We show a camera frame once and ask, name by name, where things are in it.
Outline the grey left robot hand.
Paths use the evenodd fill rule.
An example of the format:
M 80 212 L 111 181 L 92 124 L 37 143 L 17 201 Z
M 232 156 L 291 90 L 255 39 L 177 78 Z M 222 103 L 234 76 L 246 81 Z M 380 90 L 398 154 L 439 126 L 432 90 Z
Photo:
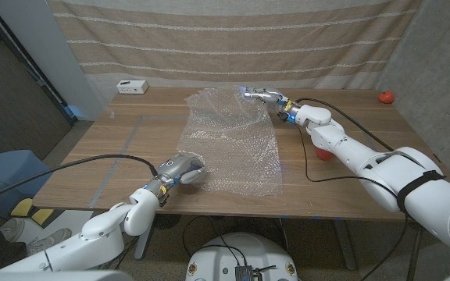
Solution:
M 175 155 L 157 168 L 157 178 L 165 186 L 190 184 L 205 174 L 204 164 L 195 157 Z

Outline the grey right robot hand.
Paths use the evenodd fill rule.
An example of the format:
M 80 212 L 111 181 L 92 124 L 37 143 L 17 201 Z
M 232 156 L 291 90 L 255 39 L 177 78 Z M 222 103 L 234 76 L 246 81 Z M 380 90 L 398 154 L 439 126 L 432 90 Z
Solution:
M 275 108 L 278 112 L 289 113 L 291 102 L 288 97 L 276 89 L 243 87 L 244 98 L 257 99 L 266 103 L 269 107 Z

